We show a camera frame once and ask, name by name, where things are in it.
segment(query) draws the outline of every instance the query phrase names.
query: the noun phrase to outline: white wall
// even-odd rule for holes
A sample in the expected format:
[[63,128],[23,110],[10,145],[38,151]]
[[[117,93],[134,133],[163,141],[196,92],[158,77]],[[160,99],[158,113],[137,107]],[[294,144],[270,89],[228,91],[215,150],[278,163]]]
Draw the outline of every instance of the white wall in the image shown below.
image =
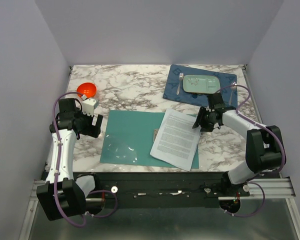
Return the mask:
[[19,237],[69,67],[33,0],[0,0],[0,240]]
[[281,128],[300,213],[300,0],[284,1],[247,73],[263,121]]
[[282,0],[36,0],[71,64],[246,64]]

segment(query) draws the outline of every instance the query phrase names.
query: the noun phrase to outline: orange bowl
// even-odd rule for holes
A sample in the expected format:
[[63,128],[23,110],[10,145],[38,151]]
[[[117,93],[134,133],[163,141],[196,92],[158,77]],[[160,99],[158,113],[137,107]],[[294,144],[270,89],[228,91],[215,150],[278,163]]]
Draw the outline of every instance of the orange bowl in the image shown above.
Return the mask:
[[97,93],[97,87],[91,82],[85,82],[78,86],[76,91],[78,93],[86,95],[87,98],[93,98]]

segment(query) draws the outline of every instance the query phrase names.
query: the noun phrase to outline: marble surface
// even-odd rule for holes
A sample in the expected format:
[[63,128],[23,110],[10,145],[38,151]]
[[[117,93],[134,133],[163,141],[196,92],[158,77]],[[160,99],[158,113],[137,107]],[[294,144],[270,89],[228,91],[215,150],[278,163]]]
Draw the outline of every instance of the marble surface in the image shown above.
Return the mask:
[[[189,65],[192,68],[237,75],[241,85],[247,85],[241,66]],[[199,107],[163,99],[170,65],[75,65],[67,91],[75,91],[85,82],[97,86],[100,104],[95,114],[104,116],[99,138],[81,136],[74,148],[74,172],[181,172],[179,168],[100,163],[100,156],[110,110],[165,112],[172,108],[182,113],[197,114]],[[238,89],[238,102],[248,95]],[[257,120],[250,100],[241,112]],[[198,144],[199,169],[192,172],[221,172],[236,167],[245,160],[246,141],[232,129],[203,133]]]

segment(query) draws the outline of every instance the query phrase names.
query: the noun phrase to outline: green cutting mat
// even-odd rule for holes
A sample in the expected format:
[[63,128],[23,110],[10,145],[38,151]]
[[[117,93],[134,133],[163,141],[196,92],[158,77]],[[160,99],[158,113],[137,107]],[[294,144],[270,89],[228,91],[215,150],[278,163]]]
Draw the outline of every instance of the green cutting mat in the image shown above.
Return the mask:
[[[154,130],[160,128],[164,115],[164,112],[111,110],[100,163],[176,168],[150,156]],[[198,149],[191,168],[199,168]]]

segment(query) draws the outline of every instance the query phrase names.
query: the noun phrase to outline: sheet of paper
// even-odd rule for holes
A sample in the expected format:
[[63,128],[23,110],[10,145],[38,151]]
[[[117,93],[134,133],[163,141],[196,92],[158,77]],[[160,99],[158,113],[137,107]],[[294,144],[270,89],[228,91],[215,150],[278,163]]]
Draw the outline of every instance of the sheet of paper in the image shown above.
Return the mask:
[[190,171],[200,138],[200,128],[192,129],[196,117],[167,109],[150,155],[180,169]]

